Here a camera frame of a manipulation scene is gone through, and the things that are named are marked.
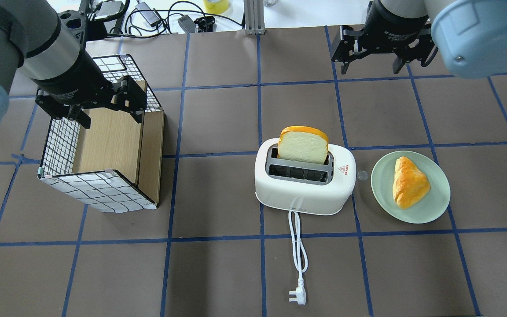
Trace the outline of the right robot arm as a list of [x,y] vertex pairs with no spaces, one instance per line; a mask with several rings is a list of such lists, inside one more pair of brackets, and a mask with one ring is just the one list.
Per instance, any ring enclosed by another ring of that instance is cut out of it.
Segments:
[[346,74],[372,54],[395,54],[394,74],[437,54],[460,78],[507,72],[507,0],[373,0],[360,30],[340,26],[330,56]]

